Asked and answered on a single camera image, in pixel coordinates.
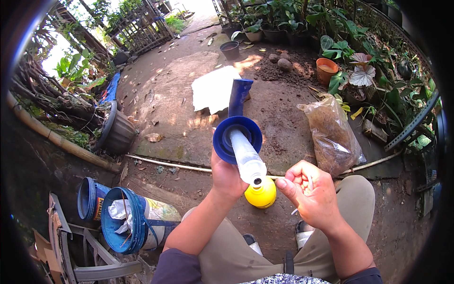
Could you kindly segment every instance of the blue bucket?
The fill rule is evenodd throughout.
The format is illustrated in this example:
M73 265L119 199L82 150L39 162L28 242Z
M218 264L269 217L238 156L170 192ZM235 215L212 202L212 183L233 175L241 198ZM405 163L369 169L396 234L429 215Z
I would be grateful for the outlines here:
M82 220L101 220L101 208L110 187L85 177L79 185L77 193L77 211Z
M109 206L114 200L129 200L133 215L133 232L121 234L115 231L124 223L113 219L109 214ZM125 187L112 188L104 198L101 210L101 227L107 244L121 254L134 254L139 250L154 250L164 245L167 236L181 222L177 209L167 203L156 201L135 194Z

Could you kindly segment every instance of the yellow bottle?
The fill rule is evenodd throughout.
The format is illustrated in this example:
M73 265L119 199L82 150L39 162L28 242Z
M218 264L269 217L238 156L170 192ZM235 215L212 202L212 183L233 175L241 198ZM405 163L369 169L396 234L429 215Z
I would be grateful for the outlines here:
M276 185L272 179L266 177L261 187L254 188L249 185L244 196L255 207L260 209L268 208L276 200Z

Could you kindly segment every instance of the hand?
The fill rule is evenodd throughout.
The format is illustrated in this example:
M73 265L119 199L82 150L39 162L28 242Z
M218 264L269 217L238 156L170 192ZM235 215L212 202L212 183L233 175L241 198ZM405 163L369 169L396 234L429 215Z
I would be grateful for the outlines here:
M312 178L312 191L308 175ZM325 232L342 221L331 175L313 164L301 160L286 172L285 179L276 180L276 186L312 227Z
M211 149L211 169L213 173L213 192L221 194L222 198L229 198L236 202L249 186L240 178L238 167L222 160L214 150Z

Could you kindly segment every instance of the khaki pants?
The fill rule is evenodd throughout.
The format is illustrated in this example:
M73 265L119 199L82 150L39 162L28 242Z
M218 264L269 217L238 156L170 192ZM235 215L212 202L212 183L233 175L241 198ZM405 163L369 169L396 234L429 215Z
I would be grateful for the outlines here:
M336 189L342 217L364 240L367 240L375 208L372 185L360 175L344 178ZM183 219L194 208L189 210ZM205 284L231 284L257 280L283 273L282 264L272 264L245 242L243 236L225 218L199 254L202 281ZM294 258L295 274L339 282L330 245L326 236L316 229Z

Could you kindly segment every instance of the blue tarp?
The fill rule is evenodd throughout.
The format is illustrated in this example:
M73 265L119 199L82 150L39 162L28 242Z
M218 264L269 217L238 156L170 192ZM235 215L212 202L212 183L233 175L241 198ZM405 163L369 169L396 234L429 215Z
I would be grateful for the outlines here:
M117 86L118 86L118 81L120 80L120 72L115 74L112 77L112 80L109 83L109 86L107 86L107 89L102 93L101 95L101 100L99 101L99 104L114 100L116 98L116 93L117 93Z

